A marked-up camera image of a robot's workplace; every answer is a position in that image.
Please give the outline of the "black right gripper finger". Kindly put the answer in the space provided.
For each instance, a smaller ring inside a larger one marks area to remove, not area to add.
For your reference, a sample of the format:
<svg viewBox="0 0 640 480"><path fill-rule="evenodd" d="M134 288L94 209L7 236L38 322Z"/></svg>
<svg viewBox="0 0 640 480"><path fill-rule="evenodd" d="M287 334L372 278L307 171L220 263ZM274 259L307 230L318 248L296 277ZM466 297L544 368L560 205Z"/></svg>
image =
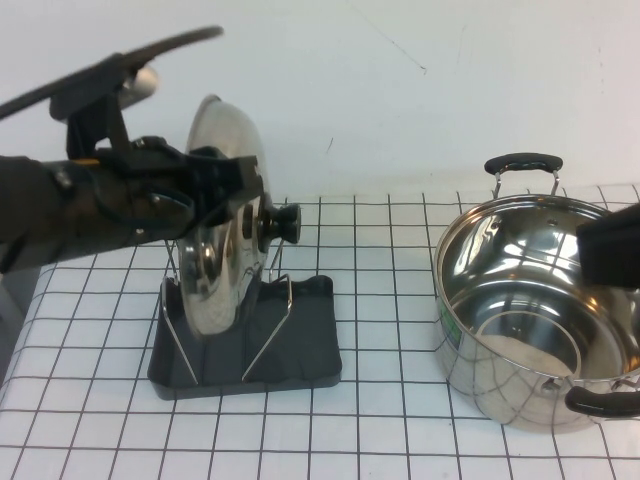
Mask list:
<svg viewBox="0 0 640 480"><path fill-rule="evenodd" d="M616 212L580 225L580 241L638 241L639 204L635 203Z"/></svg>
<svg viewBox="0 0 640 480"><path fill-rule="evenodd" d="M639 288L639 242L581 243L582 276L587 283L623 289Z"/></svg>

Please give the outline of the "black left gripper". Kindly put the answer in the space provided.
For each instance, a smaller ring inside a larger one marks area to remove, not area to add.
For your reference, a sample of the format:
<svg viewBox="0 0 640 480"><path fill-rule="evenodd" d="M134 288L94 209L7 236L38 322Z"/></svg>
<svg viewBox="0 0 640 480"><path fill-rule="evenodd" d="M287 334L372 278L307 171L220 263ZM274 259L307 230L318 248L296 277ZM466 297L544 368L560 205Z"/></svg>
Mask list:
<svg viewBox="0 0 640 480"><path fill-rule="evenodd" d="M210 146L181 153L161 137L142 137L126 151L103 148L95 157L114 175L129 202L103 210L132 228L138 244L176 240L199 226L223 225L236 212L223 192L259 193L256 156L223 159Z"/></svg>

